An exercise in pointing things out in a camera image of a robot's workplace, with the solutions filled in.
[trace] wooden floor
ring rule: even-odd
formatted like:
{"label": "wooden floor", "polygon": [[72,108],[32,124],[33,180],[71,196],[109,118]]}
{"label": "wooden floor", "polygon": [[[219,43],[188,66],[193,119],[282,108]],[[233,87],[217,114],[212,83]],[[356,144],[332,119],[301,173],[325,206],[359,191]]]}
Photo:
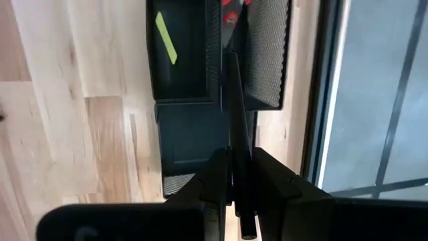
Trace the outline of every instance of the wooden floor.
{"label": "wooden floor", "polygon": [[[318,2],[294,2],[284,110],[257,144],[299,172]],[[2,0],[0,32],[0,240],[64,204],[162,202],[145,1]]]}

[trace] red object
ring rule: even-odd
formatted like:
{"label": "red object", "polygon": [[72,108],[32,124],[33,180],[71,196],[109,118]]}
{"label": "red object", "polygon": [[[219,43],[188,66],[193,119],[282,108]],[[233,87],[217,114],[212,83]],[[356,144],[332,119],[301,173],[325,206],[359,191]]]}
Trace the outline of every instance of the red object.
{"label": "red object", "polygon": [[236,12],[231,11],[229,13],[227,13],[225,15],[225,17],[223,18],[223,21],[229,25],[229,24],[235,24],[238,21],[238,15],[236,14]]}
{"label": "red object", "polygon": [[221,5],[222,5],[222,6],[227,5],[227,4],[229,4],[231,1],[232,1],[232,0],[221,0]]}

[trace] mesh basket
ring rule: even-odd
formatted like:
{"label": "mesh basket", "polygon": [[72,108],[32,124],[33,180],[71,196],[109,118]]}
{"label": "mesh basket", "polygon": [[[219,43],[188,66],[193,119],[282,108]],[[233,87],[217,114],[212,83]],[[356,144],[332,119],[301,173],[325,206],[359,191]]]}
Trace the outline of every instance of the mesh basket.
{"label": "mesh basket", "polygon": [[165,198],[178,192],[186,183],[192,179],[195,174],[176,175],[164,177],[163,179],[163,195]]}
{"label": "mesh basket", "polygon": [[272,108],[282,107],[291,5],[288,0],[248,6],[245,93]]}

